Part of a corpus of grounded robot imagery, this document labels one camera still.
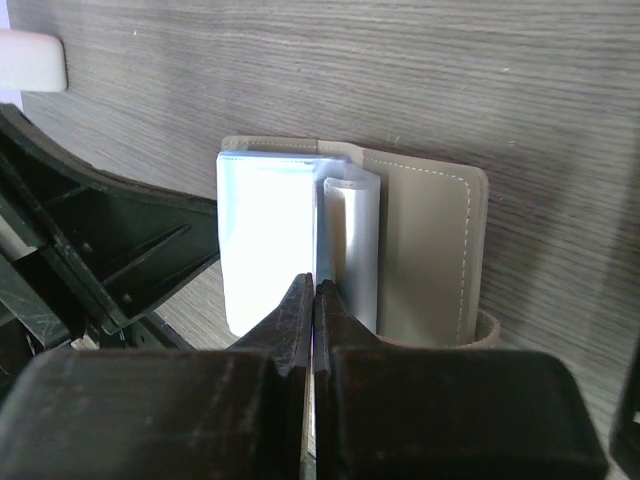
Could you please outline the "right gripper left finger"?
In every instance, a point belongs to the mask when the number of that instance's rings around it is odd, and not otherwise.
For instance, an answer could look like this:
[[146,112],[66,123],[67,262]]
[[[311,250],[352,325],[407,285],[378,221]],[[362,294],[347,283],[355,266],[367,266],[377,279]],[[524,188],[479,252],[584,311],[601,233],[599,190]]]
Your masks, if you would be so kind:
[[52,350],[1,409],[5,479],[298,479],[313,279],[224,350]]

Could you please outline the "gold credit card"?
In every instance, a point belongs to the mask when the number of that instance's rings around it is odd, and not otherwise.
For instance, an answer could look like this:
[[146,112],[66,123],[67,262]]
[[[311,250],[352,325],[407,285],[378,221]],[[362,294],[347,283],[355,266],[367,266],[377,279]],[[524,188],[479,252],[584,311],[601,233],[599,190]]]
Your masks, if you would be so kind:
[[315,408],[315,384],[314,384],[314,346],[311,346],[310,370],[308,379],[308,428],[307,451],[310,456],[316,456],[316,408]]

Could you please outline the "grey leather card holder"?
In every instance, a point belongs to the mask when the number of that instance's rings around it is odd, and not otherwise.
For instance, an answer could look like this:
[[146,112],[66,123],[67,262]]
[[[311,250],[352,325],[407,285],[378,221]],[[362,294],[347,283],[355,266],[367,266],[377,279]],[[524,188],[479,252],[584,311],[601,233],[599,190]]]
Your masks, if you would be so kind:
[[483,170],[327,140],[228,136],[222,148],[341,154],[379,175],[379,335],[415,347],[496,344],[499,322],[479,308],[489,197]]

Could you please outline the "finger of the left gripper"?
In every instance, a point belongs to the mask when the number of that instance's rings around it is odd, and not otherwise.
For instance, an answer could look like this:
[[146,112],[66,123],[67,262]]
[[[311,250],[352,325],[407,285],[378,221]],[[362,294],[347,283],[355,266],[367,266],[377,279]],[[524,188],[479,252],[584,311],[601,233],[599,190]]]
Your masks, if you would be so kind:
[[1,108],[1,301],[44,348],[113,335],[220,257],[213,200],[91,166]]

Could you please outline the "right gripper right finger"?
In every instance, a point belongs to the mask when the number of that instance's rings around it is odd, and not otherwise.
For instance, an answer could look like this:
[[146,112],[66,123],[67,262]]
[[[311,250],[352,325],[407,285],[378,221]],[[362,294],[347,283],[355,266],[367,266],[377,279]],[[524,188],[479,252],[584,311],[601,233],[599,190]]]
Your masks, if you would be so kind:
[[321,479],[603,479],[576,380],[536,351],[390,345],[326,281],[314,299]]

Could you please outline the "black card box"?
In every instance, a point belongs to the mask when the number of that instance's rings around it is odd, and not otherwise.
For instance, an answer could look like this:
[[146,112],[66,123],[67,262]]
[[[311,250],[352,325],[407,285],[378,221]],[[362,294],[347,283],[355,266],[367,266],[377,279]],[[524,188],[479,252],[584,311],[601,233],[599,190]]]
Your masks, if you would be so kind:
[[629,479],[639,478],[639,342],[612,422],[609,453]]

